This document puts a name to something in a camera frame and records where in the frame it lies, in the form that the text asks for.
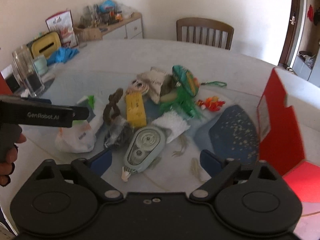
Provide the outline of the person's left hand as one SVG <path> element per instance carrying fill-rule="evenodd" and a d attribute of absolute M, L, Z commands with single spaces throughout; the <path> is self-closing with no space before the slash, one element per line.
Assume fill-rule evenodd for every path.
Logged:
<path fill-rule="evenodd" d="M 15 161 L 18 157 L 18 147 L 15 145 L 13 148 L 9 149 L 6 154 L 4 162 L 0 164 L 0 183 L 2 187 L 10 184 L 10 175 L 15 170 Z"/>

